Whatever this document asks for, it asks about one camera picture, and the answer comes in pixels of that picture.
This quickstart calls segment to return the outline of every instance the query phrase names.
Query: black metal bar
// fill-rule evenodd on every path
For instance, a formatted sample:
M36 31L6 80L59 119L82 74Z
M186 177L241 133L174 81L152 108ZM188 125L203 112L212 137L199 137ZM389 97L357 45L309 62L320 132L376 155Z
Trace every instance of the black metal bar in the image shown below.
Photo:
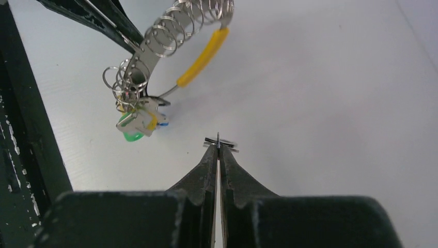
M402 248L385 210L369 197L263 198L251 216L259 248Z
M44 214L58 195L72 187L8 4L0 6L0 30L0 94L20 160Z

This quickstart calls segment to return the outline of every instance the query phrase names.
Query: yellow rubber sleeve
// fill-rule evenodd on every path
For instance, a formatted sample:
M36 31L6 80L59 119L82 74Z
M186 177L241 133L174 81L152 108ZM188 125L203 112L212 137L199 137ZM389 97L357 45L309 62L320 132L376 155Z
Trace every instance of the yellow rubber sleeve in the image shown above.
M210 60L216 55L216 52L221 48L227 35L229 33L228 28L218 29L211 36L210 41L204 48L204 51L196 59L192 66L177 80L177 85L184 88L189 84L198 74L204 69Z

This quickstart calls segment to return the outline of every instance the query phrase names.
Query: key ring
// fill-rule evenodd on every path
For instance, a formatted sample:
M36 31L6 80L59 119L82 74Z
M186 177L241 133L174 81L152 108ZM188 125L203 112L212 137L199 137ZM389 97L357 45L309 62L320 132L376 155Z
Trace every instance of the key ring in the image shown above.
M178 0L146 30L144 40L136 46L135 53L131 58L125 59L119 67L108 67L104 70L102 75L104 83L112 90L116 98L116 109L123 114L116 125L120 131L121 123L124 123L126 118L132 118L132 113L140 109L146 111L136 118L149 120L149 117L145 116L144 113L152 115L152 118L156 118L156 115L160 118L164 116L158 112L158 107L149 109L151 105L144 103L155 102L158 103L158 106L170 105L170 102L164 98L178 88L186 87L220 49L229 33L228 25L231 22L233 12L233 0ZM159 59L171 57L185 42L200 32L204 25L217 22L221 24L220 28L213 33L201 55L176 80L176 85L159 96L148 95L149 78ZM106 73L109 70L117 70L116 80L112 85L106 80ZM138 130L145 130L145 120L134 123L140 126L128 126L132 129L130 132L124 132L127 141L138 140L144 135L150 136L150 130L144 131L143 135L138 134Z

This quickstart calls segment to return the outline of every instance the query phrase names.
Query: green tag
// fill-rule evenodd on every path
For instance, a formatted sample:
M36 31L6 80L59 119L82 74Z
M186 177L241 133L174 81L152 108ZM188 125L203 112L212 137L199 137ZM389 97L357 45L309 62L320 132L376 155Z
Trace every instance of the green tag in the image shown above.
M119 121L125 119L129 114L131 114L131 113L130 113L130 112L125 113L125 114L119 119ZM134 141L137 141L137 140L141 139L143 136L145 136L144 134L142 134L142 133L140 133L140 132L129 132L129 133L124 132L123 135L124 135L125 140L128 141L128 142L134 142Z

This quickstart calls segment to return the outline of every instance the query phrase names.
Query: white surface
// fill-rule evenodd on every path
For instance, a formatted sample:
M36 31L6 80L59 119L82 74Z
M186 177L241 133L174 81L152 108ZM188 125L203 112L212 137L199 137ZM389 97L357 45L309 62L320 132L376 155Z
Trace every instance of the white surface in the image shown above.
M145 30L170 1L122 4ZM436 247L436 33L424 38L428 27L394 0L236 1L224 47L169 97L170 126L135 143L116 130L101 81L128 54L34 0L10 5L75 190L166 189L220 131L274 192L375 197L406 247ZM211 33L161 60L150 91L173 85Z

